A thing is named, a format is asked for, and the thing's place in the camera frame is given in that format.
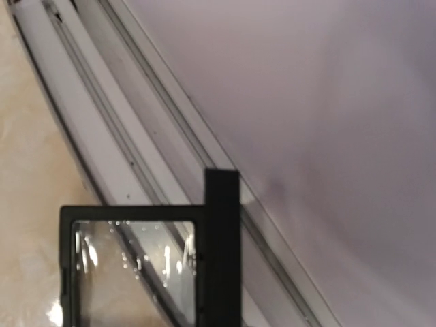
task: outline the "clear plastic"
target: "clear plastic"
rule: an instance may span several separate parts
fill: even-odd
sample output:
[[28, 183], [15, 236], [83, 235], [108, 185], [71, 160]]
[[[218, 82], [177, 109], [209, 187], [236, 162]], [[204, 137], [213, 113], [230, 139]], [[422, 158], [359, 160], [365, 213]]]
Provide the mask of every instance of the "clear plastic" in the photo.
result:
[[[168, 310], [175, 316], [181, 313], [187, 323], [183, 325], [194, 325], [192, 234], [187, 233], [181, 248], [165, 224], [158, 221], [76, 224], [73, 246], [83, 326], [169, 327]], [[150, 280], [162, 287], [156, 290]], [[172, 300], [159, 302], [162, 296]]]

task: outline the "beige marble surface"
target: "beige marble surface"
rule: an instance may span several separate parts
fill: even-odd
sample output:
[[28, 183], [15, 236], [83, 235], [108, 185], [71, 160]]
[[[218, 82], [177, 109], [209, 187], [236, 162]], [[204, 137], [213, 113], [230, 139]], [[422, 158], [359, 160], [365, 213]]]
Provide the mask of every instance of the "beige marble surface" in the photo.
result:
[[58, 215], [89, 204], [0, 1], [0, 326], [60, 321]]

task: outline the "black plastic frame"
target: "black plastic frame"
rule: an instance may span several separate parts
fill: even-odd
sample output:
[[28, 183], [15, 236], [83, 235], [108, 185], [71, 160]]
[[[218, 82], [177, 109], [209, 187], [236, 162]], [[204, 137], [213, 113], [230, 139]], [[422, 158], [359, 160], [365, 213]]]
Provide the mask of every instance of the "black plastic frame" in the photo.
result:
[[[61, 306], [64, 327], [82, 327], [79, 273], [73, 247], [78, 221], [190, 221], [196, 242], [196, 327], [241, 327], [241, 249], [239, 173], [206, 170], [203, 206], [65, 206], [59, 224]], [[118, 226], [121, 238], [128, 230]], [[150, 272], [141, 275], [148, 278]], [[150, 287], [159, 287], [154, 280]], [[183, 315], [169, 305], [165, 293], [154, 290], [159, 308], [174, 327], [185, 327]]]

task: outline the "white plastic strip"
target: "white plastic strip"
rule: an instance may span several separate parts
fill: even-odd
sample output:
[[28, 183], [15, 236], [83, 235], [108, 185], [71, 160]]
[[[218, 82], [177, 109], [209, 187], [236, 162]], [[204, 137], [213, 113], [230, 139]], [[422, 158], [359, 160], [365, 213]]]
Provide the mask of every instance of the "white plastic strip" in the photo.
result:
[[98, 53], [98, 50], [75, 13], [70, 1], [52, 1], [59, 10], [63, 21], [68, 26], [70, 33], [82, 51], [83, 56], [86, 58], [87, 63], [93, 70], [100, 87], [106, 94], [106, 97], [108, 97], [116, 115], [124, 126], [128, 126], [128, 128], [126, 128], [127, 133], [129, 133], [132, 142], [136, 145], [142, 158], [147, 162], [154, 178], [165, 191], [168, 198], [171, 198], [171, 203], [187, 204], [188, 199], [183, 193], [183, 190], [177, 183], [156, 146], [151, 141], [149, 135], [140, 124], [136, 113], [131, 108], [130, 103], [121, 92], [103, 58]]
[[103, 123], [40, 1], [21, 0], [14, 13], [50, 92], [104, 196], [116, 204], [150, 201]]
[[99, 1], [76, 0], [78, 13], [94, 44], [116, 78], [138, 119], [152, 137], [167, 164], [193, 203], [202, 203], [203, 169], [192, 148], [181, 138], [179, 128], [162, 110], [154, 92], [126, 43], [108, 20]]

